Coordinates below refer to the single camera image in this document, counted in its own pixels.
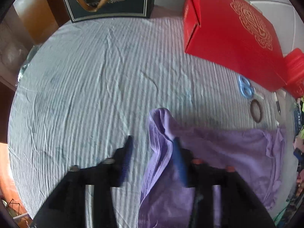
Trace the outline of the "purple shirt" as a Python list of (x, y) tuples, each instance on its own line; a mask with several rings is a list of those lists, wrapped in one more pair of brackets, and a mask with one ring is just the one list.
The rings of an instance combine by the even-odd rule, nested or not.
[(172, 141), (212, 167), (233, 166), (267, 210), (275, 206), (281, 185), (285, 128), (212, 130), (185, 128), (168, 109), (150, 111), (150, 147), (153, 155), (144, 174), (138, 214), (139, 227), (186, 227), (194, 190), (183, 187), (172, 162)]

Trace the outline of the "green cloth on floor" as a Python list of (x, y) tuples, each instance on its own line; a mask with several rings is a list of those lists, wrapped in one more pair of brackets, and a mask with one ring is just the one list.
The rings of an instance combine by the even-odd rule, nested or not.
[(290, 201), (286, 205), (286, 207), (284, 207), (273, 219), (274, 224), (277, 226), (279, 224), (279, 222), (281, 221), (281, 219), (285, 219), (285, 216), (288, 217), (290, 215), (290, 213), (292, 213), (293, 209), (294, 209), (294, 204)]

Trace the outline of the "pink garment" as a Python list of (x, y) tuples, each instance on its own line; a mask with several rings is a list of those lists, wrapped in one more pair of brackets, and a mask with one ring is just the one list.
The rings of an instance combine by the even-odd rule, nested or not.
[(297, 136), (293, 142), (294, 149), (299, 149), (302, 153), (304, 153), (304, 140)]

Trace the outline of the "black pen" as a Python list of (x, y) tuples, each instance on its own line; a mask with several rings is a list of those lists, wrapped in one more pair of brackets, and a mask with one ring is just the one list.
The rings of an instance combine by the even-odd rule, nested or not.
[(274, 97), (275, 97), (275, 102), (276, 102), (278, 114), (280, 115), (280, 114), (281, 114), (280, 103), (279, 103), (279, 100), (278, 100), (278, 97), (277, 97), (277, 93), (276, 93), (276, 92), (274, 92)]

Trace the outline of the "white paper sheet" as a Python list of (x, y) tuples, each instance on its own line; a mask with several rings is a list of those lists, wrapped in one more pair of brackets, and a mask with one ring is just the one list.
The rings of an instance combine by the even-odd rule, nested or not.
[(286, 129), (293, 129), (293, 107), (294, 98), (284, 89), (276, 91), (277, 100), (280, 106), (280, 112), (278, 112), (275, 104), (276, 122), (278, 126), (285, 126)]

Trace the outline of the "blue scissors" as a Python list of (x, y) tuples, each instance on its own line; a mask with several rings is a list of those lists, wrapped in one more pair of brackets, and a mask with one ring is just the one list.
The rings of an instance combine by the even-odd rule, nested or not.
[(247, 99), (253, 99), (254, 97), (258, 97), (262, 100), (264, 100), (264, 95), (260, 92), (258, 92), (250, 83), (250, 81), (242, 76), (239, 75), (238, 78), (238, 84), (239, 84), (239, 89), (240, 89), (240, 93), (243, 97), (247, 98)]

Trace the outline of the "light blue striped bedsheet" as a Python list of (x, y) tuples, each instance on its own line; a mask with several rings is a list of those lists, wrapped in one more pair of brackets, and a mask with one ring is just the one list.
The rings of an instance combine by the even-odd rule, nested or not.
[[(186, 54), (180, 17), (101, 19), (59, 28), (31, 60), (10, 113), (12, 173), (31, 218), (71, 166), (97, 165), (131, 135), (128, 177), (111, 194), (118, 226), (139, 227), (154, 109), (168, 109), (185, 128), (284, 128), (276, 122), (277, 90), (248, 78), (265, 98), (247, 99), (239, 75)], [(281, 185), (275, 206), (267, 210), (272, 220), (286, 207), (296, 179), (290, 137), (285, 129)]]

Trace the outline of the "flat red gift box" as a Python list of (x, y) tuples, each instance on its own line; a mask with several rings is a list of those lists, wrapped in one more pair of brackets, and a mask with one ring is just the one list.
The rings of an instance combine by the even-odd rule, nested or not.
[(185, 53), (233, 70), (270, 92), (287, 84), (272, 23), (245, 0), (185, 0)]

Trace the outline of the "red handled bag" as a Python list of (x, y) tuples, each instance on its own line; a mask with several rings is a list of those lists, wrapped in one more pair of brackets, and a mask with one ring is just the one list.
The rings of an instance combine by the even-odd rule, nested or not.
[(304, 54), (299, 48), (295, 48), (285, 56), (284, 61), (287, 68), (286, 86), (284, 89), (294, 98), (301, 98), (304, 93)]

